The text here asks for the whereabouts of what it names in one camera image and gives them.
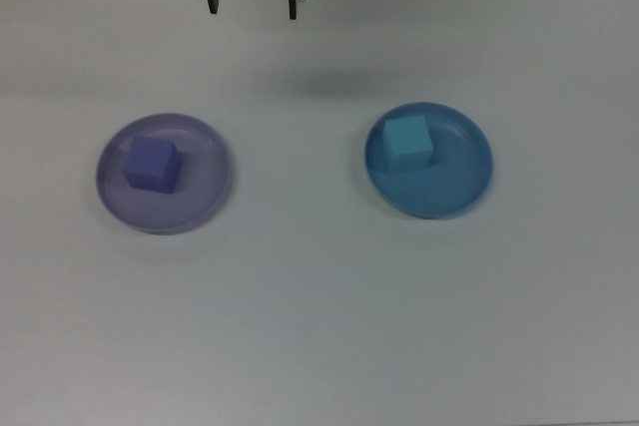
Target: white table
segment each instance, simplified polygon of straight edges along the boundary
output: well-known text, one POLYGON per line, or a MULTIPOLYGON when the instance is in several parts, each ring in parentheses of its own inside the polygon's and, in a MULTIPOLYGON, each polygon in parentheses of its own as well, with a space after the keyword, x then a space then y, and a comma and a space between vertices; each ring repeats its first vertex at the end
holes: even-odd
POLYGON ((639 419, 637 0, 0 0, 0 424, 639 419), (474 119, 488 195, 395 211, 362 164, 411 101, 474 119), (105 211, 108 139, 222 133, 225 207, 105 211))

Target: plate rim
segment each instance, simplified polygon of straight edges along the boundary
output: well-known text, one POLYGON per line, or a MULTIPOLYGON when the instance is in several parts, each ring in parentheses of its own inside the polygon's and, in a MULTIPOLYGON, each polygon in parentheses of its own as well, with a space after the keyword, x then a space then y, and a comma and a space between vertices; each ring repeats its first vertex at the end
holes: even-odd
POLYGON ((111 216, 113 216, 115 219, 117 219, 119 222, 125 224, 126 226, 136 229, 138 231, 142 231, 145 233, 150 233, 150 234, 178 234, 178 233, 183 233, 185 231, 188 231, 190 229, 194 229, 198 226, 200 226, 201 224, 203 224, 207 219, 209 219, 217 210, 218 208, 221 206, 221 204, 224 202, 225 197, 227 196, 227 193, 229 191, 230 185, 231 185, 231 181, 232 181, 232 176, 233 176, 233 167, 231 165, 231 154, 229 152, 229 148, 226 145, 224 139, 222 138, 222 136, 218 133, 217 130, 215 130, 211 125, 209 125, 207 122, 194 117, 192 115, 188 115, 188 114, 181 114, 181 113, 177 113, 177 112, 162 112, 162 113, 158 113, 158 114, 151 114, 151 115, 146 115, 144 117, 140 117, 130 123, 128 123, 127 125, 125 125, 124 127, 122 127, 120 130, 118 130, 114 135, 112 135, 109 140, 104 144, 104 147, 102 149, 102 152, 100 153, 100 158, 98 159, 98 163, 96 165, 96 170, 95 170, 95 187, 96 187, 96 191, 98 193, 98 197, 100 198, 100 202, 102 203, 103 207, 107 210, 107 212, 109 212, 111 214, 111 216), (100 189, 100 171, 101 171, 101 167, 103 166, 103 164, 105 164, 107 161, 105 159, 106 157, 106 153, 107 150, 110 146, 112 146, 114 144, 114 142, 123 135, 123 133, 125 133, 128 129, 131 129, 132 127, 134 127, 136 124, 138 123, 144 123, 144 121, 147 121, 149 119, 157 119, 157 118, 162 118, 162 117, 177 117, 180 119, 189 119, 192 122, 195 122, 197 124, 200 124, 202 126, 205 127, 205 130, 209 130, 211 131, 219 140, 220 143, 222 144, 223 147, 223 151, 224 151, 224 156, 226 159, 226 163, 227 163, 227 168, 226 168, 226 174, 227 174, 227 178, 226 181, 222 187, 221 193, 218 196, 218 198, 213 202, 213 204, 206 209, 205 211, 203 211, 202 213, 200 213, 199 215, 197 215, 195 218, 187 221, 186 223, 183 223, 179 226, 175 226, 175 227, 168 227, 168 228, 147 228, 147 227, 143 227, 143 226, 139 226, 137 224, 134 224, 130 221, 126 221, 125 219, 121 218, 114 210, 113 208, 110 206, 110 203, 107 202, 103 196, 102 190, 100 189))
POLYGON ((364 148, 363 148, 363 161, 364 161, 364 167, 366 168, 366 174, 368 175, 368 178, 370 179, 370 182, 372 183, 374 188, 377 190, 379 195, 386 202, 388 202, 389 204, 391 204, 393 207, 395 207, 396 209, 400 210, 401 212, 410 214, 411 216, 415 216, 415 217, 418 217, 418 218, 423 218, 423 219, 447 219, 447 218, 451 218, 451 217, 454 217, 454 216, 458 216, 458 215, 463 214, 463 213, 469 211, 470 209, 472 209, 484 197, 484 195, 488 191, 488 187, 490 187, 490 185, 492 183, 492 176, 493 176, 493 171, 494 171, 494 159, 493 159, 492 149, 490 147, 490 142, 488 142, 488 138, 483 133, 483 130, 481 130, 481 128, 470 117, 468 117, 464 113, 459 112, 458 110, 453 109, 452 107, 449 107, 447 105, 439 104, 437 102, 409 102, 407 104, 402 104, 402 105, 399 105, 397 107, 393 107, 392 109, 386 111, 381 116, 379 116, 374 121, 374 123, 372 124, 372 126, 368 130, 368 134, 366 135, 366 141, 364 143, 364 148), (408 209, 408 208, 398 204, 397 202, 391 200, 383 192, 383 190, 379 187, 379 185, 377 184, 377 182, 373 178, 373 175, 370 172, 371 168, 368 166, 368 151, 369 151, 369 145, 371 143, 373 131, 375 130, 375 128, 377 127, 377 125, 379 124, 379 122, 382 119, 388 117, 393 112, 396 112, 397 110, 404 109, 404 108, 407 108, 407 107, 413 107, 413 106, 438 107, 438 108, 442 108, 445 111, 452 112, 455 115, 461 116, 478 132, 481 140, 484 142, 484 144, 487 147, 487 152, 488 152, 488 164, 487 164, 488 174, 486 176, 486 182, 482 186, 482 188, 479 191, 479 193, 475 196, 475 198, 471 202, 469 202, 467 205, 465 205, 464 207, 462 207, 460 209, 456 209, 456 210, 454 210, 452 212, 443 213, 443 214, 431 214, 431 213, 418 213, 418 212, 415 212, 415 211, 413 211, 411 209, 408 209))

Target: light blue cube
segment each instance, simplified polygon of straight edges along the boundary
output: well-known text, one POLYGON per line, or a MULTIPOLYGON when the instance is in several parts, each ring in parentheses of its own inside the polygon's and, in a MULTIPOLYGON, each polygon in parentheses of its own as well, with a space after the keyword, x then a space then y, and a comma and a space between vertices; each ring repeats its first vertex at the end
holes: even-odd
POLYGON ((383 154, 390 173, 428 167, 433 148, 423 115, 386 120, 382 138, 383 154))

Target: purple cube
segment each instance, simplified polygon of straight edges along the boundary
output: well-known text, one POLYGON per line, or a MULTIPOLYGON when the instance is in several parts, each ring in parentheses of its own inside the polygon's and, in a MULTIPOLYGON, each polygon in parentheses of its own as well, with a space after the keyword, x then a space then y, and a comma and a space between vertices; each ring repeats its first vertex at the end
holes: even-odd
POLYGON ((122 169, 134 189, 172 194, 182 157, 170 140, 134 137, 122 169))

